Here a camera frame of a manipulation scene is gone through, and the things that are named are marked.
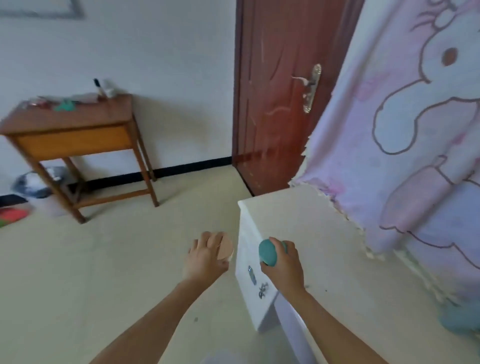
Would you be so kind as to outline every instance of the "beige floor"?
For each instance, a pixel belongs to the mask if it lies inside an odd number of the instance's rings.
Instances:
[[[0,229],[0,363],[88,363],[181,278],[192,239],[237,240],[237,201],[250,197],[233,167],[163,178],[149,196],[84,208],[93,219],[40,212]],[[143,188],[141,183],[108,193]],[[280,327],[257,334],[234,264],[181,321],[161,363],[200,363],[228,349],[248,363],[295,363]]]

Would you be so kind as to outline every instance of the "drawer handle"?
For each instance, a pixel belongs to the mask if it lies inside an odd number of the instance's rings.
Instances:
[[[258,297],[260,297],[260,299],[265,297],[265,292],[267,289],[268,289],[268,283],[262,283],[260,287],[260,292],[258,292]]]
[[[255,278],[255,274],[254,274],[251,266],[248,266],[248,274],[250,275],[250,279],[252,280],[253,285],[256,286],[257,285],[257,278]]]

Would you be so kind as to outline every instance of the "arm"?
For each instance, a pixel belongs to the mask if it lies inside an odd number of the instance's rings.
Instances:
[[[295,244],[270,238],[275,245],[277,263],[269,267],[261,263],[264,272],[307,325],[316,344],[329,364],[387,364],[367,344],[340,324],[310,295],[303,285],[303,269]]]
[[[157,364],[185,312],[228,270],[228,262],[216,258],[221,239],[221,233],[202,233],[188,250],[183,281],[90,364]]]

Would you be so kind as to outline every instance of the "door lever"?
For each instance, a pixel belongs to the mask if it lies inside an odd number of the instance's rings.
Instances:
[[[292,76],[292,78],[294,79],[301,80],[303,85],[309,88],[305,90],[305,93],[303,94],[303,112],[305,112],[305,114],[308,114],[312,110],[313,99],[315,98],[315,92],[317,91],[317,86],[321,74],[322,66],[318,63],[313,66],[312,76],[310,77],[310,80],[307,80],[304,77]]]

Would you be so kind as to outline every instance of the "green object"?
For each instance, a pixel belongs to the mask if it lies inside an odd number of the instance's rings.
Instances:
[[[287,244],[282,242],[283,247],[285,248],[285,253],[287,252]],[[274,267],[276,264],[276,250],[275,245],[269,240],[263,240],[258,246],[258,255],[260,260],[267,264],[268,266]]]
[[[75,104],[72,100],[64,99],[59,105],[53,108],[53,111],[74,111]]]

